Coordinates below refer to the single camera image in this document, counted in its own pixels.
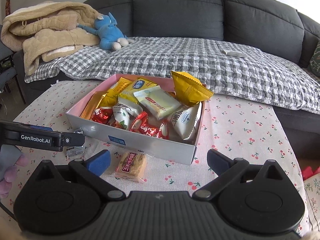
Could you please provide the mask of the hand in purple glove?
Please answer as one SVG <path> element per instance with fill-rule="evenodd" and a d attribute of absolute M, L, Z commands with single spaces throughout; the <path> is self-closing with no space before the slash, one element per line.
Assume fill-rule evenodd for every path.
<path fill-rule="evenodd" d="M 1 146 L 1 199 L 7 198 L 17 177 L 17 168 L 28 165 L 28 159 L 14 145 Z"/>

